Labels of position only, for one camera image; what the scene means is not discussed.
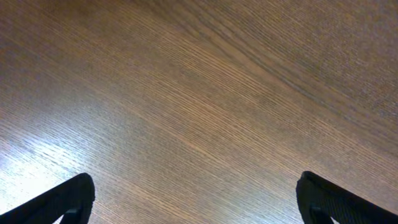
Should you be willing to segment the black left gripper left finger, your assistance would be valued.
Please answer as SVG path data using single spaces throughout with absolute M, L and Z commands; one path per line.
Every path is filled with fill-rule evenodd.
M 1 224 L 87 224 L 95 201 L 91 176 L 81 173 L 1 215 Z

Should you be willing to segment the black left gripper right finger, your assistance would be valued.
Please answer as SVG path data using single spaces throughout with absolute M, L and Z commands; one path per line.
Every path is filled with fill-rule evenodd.
M 305 224 L 397 223 L 397 215 L 305 171 L 297 181 L 296 196 Z

